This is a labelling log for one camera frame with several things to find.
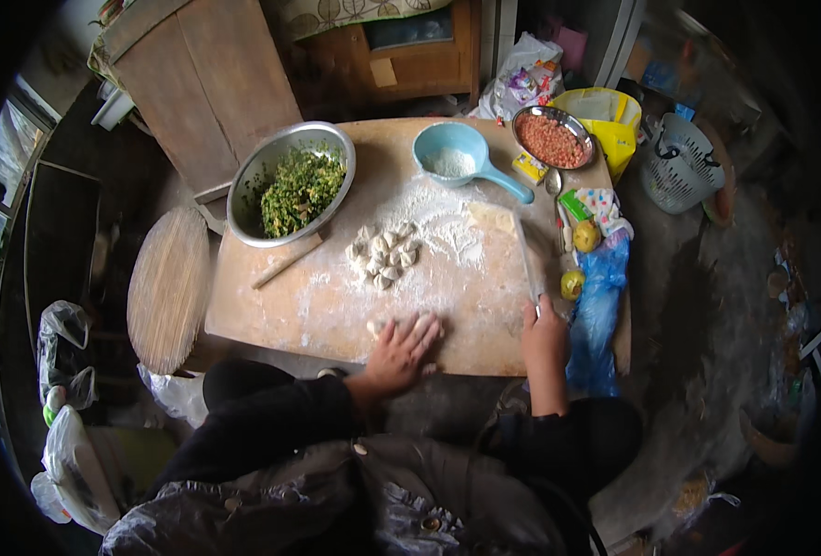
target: hand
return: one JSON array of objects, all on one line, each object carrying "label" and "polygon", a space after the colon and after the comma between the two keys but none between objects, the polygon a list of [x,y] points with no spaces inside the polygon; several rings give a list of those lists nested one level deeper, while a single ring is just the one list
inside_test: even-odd
[{"label": "hand", "polygon": [[528,375],[564,371],[569,359],[567,339],[568,323],[555,314],[549,295],[540,295],[539,318],[534,303],[525,304],[522,358]]},{"label": "hand", "polygon": [[540,295],[540,317],[534,303],[524,306],[522,359],[528,371],[531,415],[534,417],[568,413],[565,366],[570,352],[568,323],[555,314],[553,300]]},{"label": "hand", "polygon": [[355,406],[366,411],[377,402],[393,398],[413,388],[434,365],[420,368],[420,361],[438,337],[440,320],[435,313],[419,318],[414,313],[400,326],[389,320],[379,334],[367,368],[345,379]]}]

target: wall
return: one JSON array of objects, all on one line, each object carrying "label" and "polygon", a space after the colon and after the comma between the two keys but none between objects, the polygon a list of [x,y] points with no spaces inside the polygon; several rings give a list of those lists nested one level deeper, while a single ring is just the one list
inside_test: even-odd
[{"label": "wall", "polygon": [[503,0],[500,4],[500,30],[495,37],[496,0],[482,1],[482,61],[479,75],[482,86],[494,78],[491,74],[494,48],[497,49],[496,66],[499,68],[516,43],[518,0]]},{"label": "wall", "polygon": [[19,71],[24,81],[61,116],[92,79],[93,72],[85,61],[101,28],[90,21],[98,18],[103,4],[104,0],[65,2]]}]

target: blue ladle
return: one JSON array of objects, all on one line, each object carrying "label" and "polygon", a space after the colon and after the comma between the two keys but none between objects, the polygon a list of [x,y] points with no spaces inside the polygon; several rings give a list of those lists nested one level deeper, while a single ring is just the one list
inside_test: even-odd
[{"label": "blue ladle", "polygon": [[[471,155],[475,161],[475,171],[465,176],[451,178],[426,168],[423,164],[426,157],[435,155],[444,148],[456,149]],[[525,205],[534,201],[533,191],[494,168],[494,165],[490,163],[488,142],[475,128],[466,124],[438,122],[438,124],[428,126],[413,141],[413,158],[423,172],[446,188],[458,188],[469,183],[472,178],[483,178],[509,191]]]}]

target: green vegetable filling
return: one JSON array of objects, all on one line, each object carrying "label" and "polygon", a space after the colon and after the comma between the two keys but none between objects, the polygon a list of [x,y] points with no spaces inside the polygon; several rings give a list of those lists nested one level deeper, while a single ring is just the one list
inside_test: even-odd
[{"label": "green vegetable filling", "polygon": [[261,224],[270,238],[283,238],[305,228],[337,197],[345,178],[341,152],[325,142],[320,150],[326,154],[317,156],[291,147],[278,158],[274,181],[260,201]]}]

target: person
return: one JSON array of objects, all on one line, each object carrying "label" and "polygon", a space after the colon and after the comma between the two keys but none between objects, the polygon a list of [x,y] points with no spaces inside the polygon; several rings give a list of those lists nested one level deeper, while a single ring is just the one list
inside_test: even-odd
[{"label": "person", "polygon": [[[434,314],[390,321],[364,372],[344,379],[220,363],[204,379],[204,424],[101,553],[585,554],[591,538],[604,552],[586,504],[636,457],[642,423],[618,398],[569,402],[567,325],[539,303],[539,318],[524,308],[529,415],[497,415],[480,452],[361,436],[365,416],[422,379]],[[507,392],[498,403],[520,405]]]}]

